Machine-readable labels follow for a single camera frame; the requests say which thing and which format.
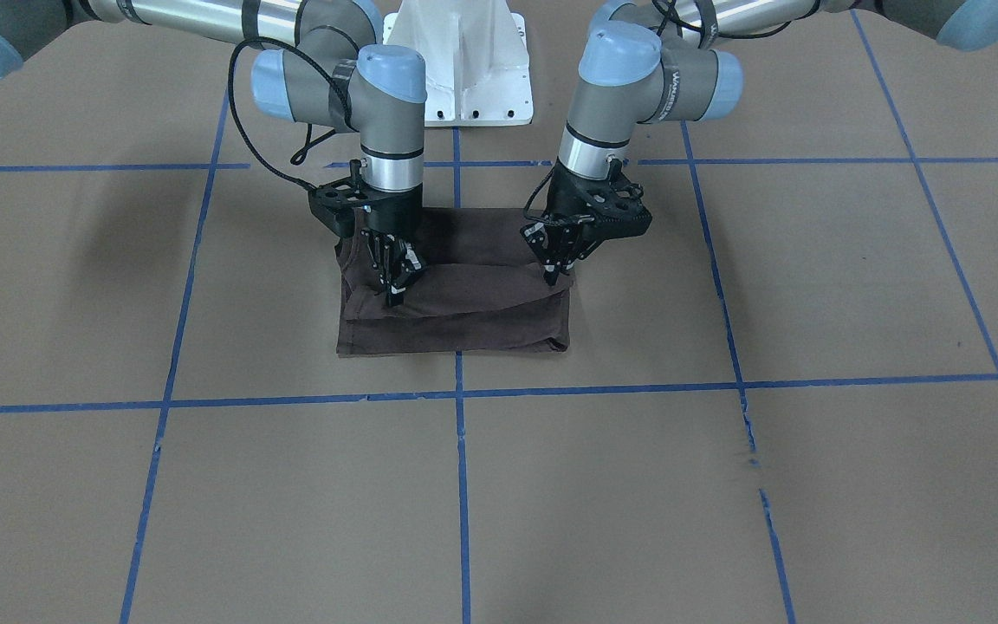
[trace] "brown cloth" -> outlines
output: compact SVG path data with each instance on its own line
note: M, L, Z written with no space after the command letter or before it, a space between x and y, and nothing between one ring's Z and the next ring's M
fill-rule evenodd
M415 250L428 269L395 308L364 237L341 241L337 355L567 350L574 280L546 284L519 233L525 224L519 209L423 209Z

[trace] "white plastic bracket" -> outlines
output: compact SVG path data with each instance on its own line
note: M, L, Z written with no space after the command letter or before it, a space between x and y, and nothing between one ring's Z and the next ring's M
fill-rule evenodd
M426 126L522 126L534 118L526 20L506 0L403 0L384 43L426 59Z

